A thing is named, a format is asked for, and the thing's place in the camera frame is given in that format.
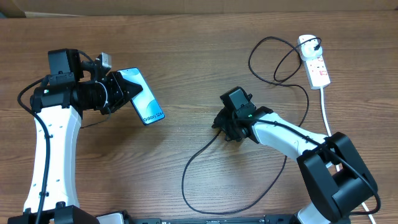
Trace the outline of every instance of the white cable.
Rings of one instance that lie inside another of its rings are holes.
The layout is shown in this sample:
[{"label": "white cable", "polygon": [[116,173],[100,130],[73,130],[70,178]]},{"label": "white cable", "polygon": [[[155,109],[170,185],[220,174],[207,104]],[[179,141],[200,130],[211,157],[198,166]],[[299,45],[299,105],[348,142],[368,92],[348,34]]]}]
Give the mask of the white cable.
[{"label": "white cable", "polygon": [[[323,87],[321,87],[319,90],[321,93],[321,110],[322,110],[323,122],[325,123],[325,127],[326,127],[326,131],[328,133],[328,136],[331,136],[331,132],[330,132],[329,124],[328,124],[328,118],[326,117],[326,111],[325,111],[325,97],[323,94]],[[340,171],[339,165],[336,165],[336,170],[337,170],[337,172]],[[366,206],[365,202],[362,202],[362,207],[365,209],[365,211],[367,211],[367,212],[369,211],[368,206]],[[371,214],[368,216],[369,216],[372,224],[376,224],[376,221],[374,220],[373,216]]]},{"label": "white cable", "polygon": [[323,122],[326,127],[326,132],[328,133],[328,136],[331,136],[329,124],[328,124],[328,118],[326,117],[326,111],[325,111],[325,97],[323,96],[323,87],[319,89],[321,91],[321,110],[322,110],[322,117],[323,117]]},{"label": "white cable", "polygon": [[100,82],[97,82],[97,81],[95,81],[95,83],[99,83],[99,84],[101,84],[101,85],[102,85],[102,87],[104,87],[104,90],[105,90],[105,96],[106,96],[106,98],[105,98],[105,103],[104,103],[104,106],[103,106],[103,108],[105,108],[106,104],[108,103],[108,92],[106,91],[106,87],[105,87],[105,85],[104,85],[104,84],[102,84],[102,83],[100,83]]}]

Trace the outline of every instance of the white power strip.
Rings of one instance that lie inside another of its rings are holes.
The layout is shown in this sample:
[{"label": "white power strip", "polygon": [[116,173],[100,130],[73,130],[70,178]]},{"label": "white power strip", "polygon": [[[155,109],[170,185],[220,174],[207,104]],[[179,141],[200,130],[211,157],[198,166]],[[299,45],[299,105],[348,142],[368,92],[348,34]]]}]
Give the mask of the white power strip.
[{"label": "white power strip", "polygon": [[[314,37],[314,35],[301,35],[297,43],[301,44]],[[314,50],[313,48],[316,45],[318,45],[318,40],[314,39],[300,46],[300,56],[304,62],[305,71],[313,90],[319,90],[330,84],[328,70],[322,57],[322,47],[319,50]]]}]

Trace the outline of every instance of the phone screen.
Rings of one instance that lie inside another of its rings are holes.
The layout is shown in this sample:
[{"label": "phone screen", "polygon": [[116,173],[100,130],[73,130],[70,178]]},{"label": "phone screen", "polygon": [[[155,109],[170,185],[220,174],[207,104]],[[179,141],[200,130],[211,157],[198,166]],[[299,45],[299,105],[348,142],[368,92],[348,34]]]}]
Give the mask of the phone screen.
[{"label": "phone screen", "polygon": [[130,101],[144,125],[152,124],[165,118],[162,108],[160,108],[154,94],[150,90],[147,82],[145,82],[138,68],[127,68],[119,70],[118,72],[122,74],[125,80],[142,86],[142,91]]}]

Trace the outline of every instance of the wood grain surface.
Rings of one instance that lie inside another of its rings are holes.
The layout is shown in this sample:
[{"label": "wood grain surface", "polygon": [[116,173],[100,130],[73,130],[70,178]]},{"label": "wood grain surface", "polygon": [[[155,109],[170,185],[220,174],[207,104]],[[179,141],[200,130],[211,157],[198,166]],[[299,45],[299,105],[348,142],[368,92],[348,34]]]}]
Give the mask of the wood grain surface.
[{"label": "wood grain surface", "polygon": [[[325,89],[330,127],[352,139],[378,183],[382,209],[376,221],[397,223],[397,21],[397,11],[0,20],[0,223],[22,213],[29,191],[35,127],[16,99],[49,73],[47,51],[75,48],[92,57],[103,51],[112,55],[114,70],[138,67],[166,114],[143,126],[126,105],[108,122],[80,131],[76,188],[81,208],[93,215],[127,209],[134,217],[208,218],[213,216],[185,205],[181,177],[189,158],[216,133],[211,125],[223,106],[219,96],[239,85],[254,95],[257,106],[297,124],[305,111],[303,92],[260,82],[247,60],[264,37],[295,43],[302,34],[323,39],[332,81]],[[289,50],[276,41],[263,44],[253,56],[253,69],[271,79]],[[292,55],[278,76],[286,77],[297,65]],[[325,133],[319,91],[310,89],[304,68],[288,83],[308,90],[303,127]],[[31,94],[24,96],[26,103]],[[83,124],[103,118],[86,111]],[[188,169],[188,201],[208,211],[242,208],[274,180],[283,158],[249,139],[225,142],[222,135]],[[289,159],[256,206],[228,217],[294,213],[309,202],[299,168]],[[375,206],[373,198],[366,203]],[[369,223],[367,217],[352,220]]]}]

